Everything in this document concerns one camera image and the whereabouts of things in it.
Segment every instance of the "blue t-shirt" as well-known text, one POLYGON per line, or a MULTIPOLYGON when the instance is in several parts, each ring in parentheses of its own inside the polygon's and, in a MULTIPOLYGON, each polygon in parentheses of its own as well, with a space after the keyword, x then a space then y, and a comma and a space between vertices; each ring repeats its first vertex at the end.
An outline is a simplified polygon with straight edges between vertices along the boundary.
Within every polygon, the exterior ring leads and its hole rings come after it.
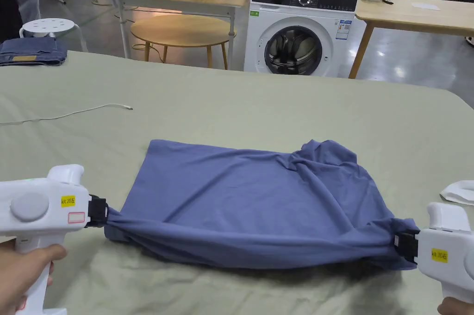
POLYGON ((294 153, 152 140, 105 236, 183 263, 288 269, 369 258, 412 269, 396 219, 356 155, 314 140, 294 153))

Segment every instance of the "white stool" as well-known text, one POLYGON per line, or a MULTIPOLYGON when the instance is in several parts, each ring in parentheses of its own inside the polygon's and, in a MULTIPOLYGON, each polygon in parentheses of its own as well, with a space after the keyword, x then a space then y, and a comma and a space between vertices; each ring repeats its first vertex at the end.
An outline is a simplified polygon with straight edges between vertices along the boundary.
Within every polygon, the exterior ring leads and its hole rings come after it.
POLYGON ((83 52, 87 52, 86 41, 82 35, 81 28, 73 21, 67 19, 39 19, 26 22, 20 29, 20 37, 23 38, 23 32, 31 32, 35 37, 56 37, 55 33, 70 31, 73 28, 79 33, 81 47, 83 52))

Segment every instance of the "chair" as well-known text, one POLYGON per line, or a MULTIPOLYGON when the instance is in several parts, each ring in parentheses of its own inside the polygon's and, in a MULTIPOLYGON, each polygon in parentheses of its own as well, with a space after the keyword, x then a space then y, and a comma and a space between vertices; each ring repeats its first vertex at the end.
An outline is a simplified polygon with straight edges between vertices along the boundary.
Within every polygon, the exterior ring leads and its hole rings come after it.
POLYGON ((81 28, 71 20, 50 18, 29 21, 23 24, 19 31, 19 35, 23 38, 24 32, 26 31, 31 32, 36 37, 56 37, 56 33, 67 32, 74 28, 76 28, 79 33, 82 51, 87 52, 87 45, 84 36, 82 35, 81 28))
POLYGON ((208 68, 212 68, 211 47, 220 44, 225 69, 228 69, 225 43, 229 41, 229 29, 229 22, 184 14, 153 16, 131 26, 132 35, 145 41, 145 61, 149 61, 151 44, 164 47, 163 63, 166 62, 168 47, 206 47, 208 68))

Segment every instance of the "yellow label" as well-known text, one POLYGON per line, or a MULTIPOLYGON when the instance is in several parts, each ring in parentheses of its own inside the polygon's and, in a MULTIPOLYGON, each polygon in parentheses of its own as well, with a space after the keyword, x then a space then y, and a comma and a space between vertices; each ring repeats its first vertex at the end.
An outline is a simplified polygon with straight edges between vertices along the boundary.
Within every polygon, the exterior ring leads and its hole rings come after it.
POLYGON ((65 195, 61 196, 61 207, 69 208, 76 206, 76 196, 75 195, 65 195))
POLYGON ((447 263, 448 262, 448 251, 438 250, 437 248, 431 249, 431 259, 435 262, 447 263))
POLYGON ((14 61, 14 62, 32 62, 32 61, 36 61, 36 56, 16 56, 16 57, 13 57, 12 61, 14 61))

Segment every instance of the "washing machine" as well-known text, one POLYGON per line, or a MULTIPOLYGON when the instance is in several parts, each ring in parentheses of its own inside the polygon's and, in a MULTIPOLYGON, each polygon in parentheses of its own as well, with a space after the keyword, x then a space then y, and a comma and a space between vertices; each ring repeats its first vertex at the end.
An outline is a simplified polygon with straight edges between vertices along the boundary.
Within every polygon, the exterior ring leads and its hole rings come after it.
POLYGON ((357 0, 251 0, 245 72, 337 76, 357 0))

